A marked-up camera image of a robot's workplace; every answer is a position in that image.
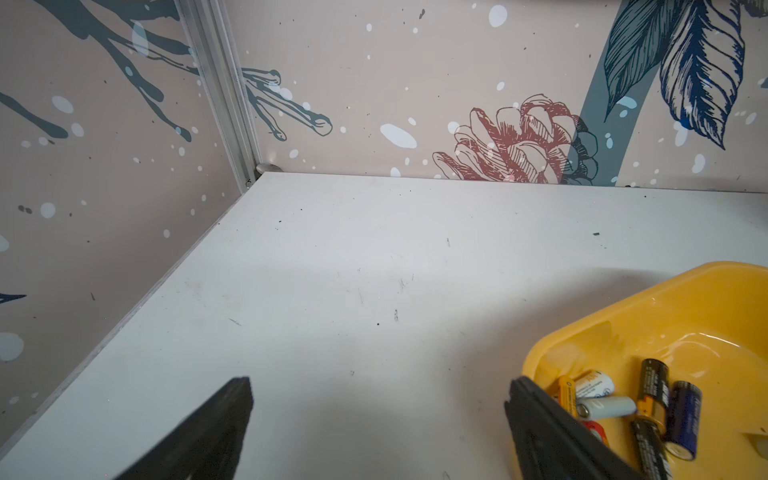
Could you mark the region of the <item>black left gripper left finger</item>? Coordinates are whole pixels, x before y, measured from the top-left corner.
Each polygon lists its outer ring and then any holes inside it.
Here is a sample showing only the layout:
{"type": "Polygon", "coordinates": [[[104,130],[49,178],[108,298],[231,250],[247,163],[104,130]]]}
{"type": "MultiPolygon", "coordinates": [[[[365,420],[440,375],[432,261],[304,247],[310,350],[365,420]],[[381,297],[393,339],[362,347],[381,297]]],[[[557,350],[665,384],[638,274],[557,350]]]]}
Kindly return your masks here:
{"type": "Polygon", "coordinates": [[[253,405],[250,379],[229,380],[118,477],[232,479],[253,405]]]}

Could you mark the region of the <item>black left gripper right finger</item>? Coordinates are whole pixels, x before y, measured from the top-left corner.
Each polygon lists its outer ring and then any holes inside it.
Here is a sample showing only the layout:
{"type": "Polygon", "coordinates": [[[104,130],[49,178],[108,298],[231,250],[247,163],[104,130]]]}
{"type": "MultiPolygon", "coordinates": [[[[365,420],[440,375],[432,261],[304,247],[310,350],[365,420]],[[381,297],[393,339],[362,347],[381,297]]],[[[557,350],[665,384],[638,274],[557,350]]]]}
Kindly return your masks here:
{"type": "Polygon", "coordinates": [[[510,383],[504,411],[522,479],[641,477],[526,376],[510,383]]]}

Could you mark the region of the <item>yellow plastic storage box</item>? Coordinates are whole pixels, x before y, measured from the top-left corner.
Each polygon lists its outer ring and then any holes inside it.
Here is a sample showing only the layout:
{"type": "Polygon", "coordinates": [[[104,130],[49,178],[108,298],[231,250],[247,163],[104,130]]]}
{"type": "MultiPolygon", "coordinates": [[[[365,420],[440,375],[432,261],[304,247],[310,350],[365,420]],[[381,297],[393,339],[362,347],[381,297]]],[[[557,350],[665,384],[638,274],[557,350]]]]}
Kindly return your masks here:
{"type": "MultiPolygon", "coordinates": [[[[716,262],[676,276],[544,337],[528,353],[521,376],[558,404],[559,377],[575,382],[597,370],[613,380],[610,396],[636,403],[647,358],[669,369],[669,403],[676,381],[702,392],[696,459],[673,456],[660,434],[673,479],[765,478],[766,269],[716,262]]],[[[596,422],[608,448],[646,479],[630,429],[635,419],[637,411],[596,422]]]]}

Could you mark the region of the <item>red battery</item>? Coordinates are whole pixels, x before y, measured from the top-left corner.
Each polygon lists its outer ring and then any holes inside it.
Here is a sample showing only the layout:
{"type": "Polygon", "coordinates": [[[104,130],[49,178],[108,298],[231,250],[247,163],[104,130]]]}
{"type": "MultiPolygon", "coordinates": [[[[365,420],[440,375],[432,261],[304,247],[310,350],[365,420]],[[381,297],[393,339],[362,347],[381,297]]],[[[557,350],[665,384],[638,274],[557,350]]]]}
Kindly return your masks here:
{"type": "Polygon", "coordinates": [[[604,428],[596,421],[584,421],[582,425],[603,445],[609,447],[609,441],[604,428]]]}

